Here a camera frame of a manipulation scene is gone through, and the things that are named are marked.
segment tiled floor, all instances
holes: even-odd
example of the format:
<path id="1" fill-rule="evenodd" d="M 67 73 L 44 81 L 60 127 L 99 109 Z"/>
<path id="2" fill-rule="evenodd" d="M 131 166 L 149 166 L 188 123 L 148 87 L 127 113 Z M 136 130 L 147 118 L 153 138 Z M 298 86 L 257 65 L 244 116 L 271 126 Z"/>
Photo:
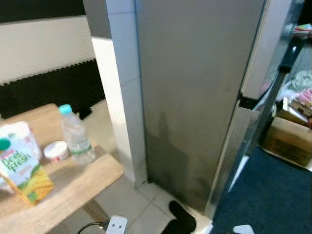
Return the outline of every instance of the tiled floor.
<path id="1" fill-rule="evenodd" d="M 93 113 L 85 120 L 90 138 L 94 138 L 108 152 L 117 157 L 113 129 L 109 119 L 106 102 L 93 107 Z M 109 215 L 120 215 L 128 219 L 128 234 L 160 234 L 173 215 L 168 204 L 175 198 L 154 184 L 145 183 L 138 190 L 131 187 L 124 178 L 119 179 L 96 197 L 96 201 Z M 183 205 L 196 219 L 196 234 L 206 234 L 211 221 L 195 210 Z M 67 218 L 51 233 L 75 234 L 84 224 L 92 222 L 91 218 L 80 209 Z"/>

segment peel fresh carton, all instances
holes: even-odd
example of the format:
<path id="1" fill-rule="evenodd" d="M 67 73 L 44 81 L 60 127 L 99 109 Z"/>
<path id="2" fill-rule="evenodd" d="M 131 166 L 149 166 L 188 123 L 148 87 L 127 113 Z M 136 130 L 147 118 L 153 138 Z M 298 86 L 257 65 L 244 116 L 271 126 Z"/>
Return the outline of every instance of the peel fresh carton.
<path id="1" fill-rule="evenodd" d="M 36 205 L 54 185 L 38 161 L 31 134 L 26 122 L 0 128 L 0 174 L 23 200 Z"/>

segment dark blue mat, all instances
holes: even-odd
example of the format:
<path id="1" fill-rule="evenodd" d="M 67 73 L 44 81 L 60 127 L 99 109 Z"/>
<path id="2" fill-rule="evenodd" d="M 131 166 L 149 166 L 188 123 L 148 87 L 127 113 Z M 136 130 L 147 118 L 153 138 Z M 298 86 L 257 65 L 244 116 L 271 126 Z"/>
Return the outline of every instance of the dark blue mat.
<path id="1" fill-rule="evenodd" d="M 220 206 L 212 233 L 244 224 L 255 234 L 312 234 L 312 173 L 255 149 Z"/>

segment plastic bottle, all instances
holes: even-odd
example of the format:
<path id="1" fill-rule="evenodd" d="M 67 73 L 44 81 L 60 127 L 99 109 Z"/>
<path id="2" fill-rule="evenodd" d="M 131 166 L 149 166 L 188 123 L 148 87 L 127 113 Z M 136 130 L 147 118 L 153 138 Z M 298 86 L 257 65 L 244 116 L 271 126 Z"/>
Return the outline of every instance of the plastic bottle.
<path id="1" fill-rule="evenodd" d="M 95 154 L 83 122 L 73 113 L 70 105 L 65 104 L 58 109 L 63 116 L 63 134 L 75 162 L 80 165 L 92 162 Z"/>

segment stainless steel refrigerator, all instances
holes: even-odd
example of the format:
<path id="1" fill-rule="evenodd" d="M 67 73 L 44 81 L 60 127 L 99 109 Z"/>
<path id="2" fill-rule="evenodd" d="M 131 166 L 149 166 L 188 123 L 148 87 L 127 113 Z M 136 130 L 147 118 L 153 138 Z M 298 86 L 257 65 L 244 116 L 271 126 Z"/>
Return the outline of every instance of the stainless steel refrigerator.
<path id="1" fill-rule="evenodd" d="M 287 73 L 302 4 L 136 0 L 150 180 L 213 216 Z"/>

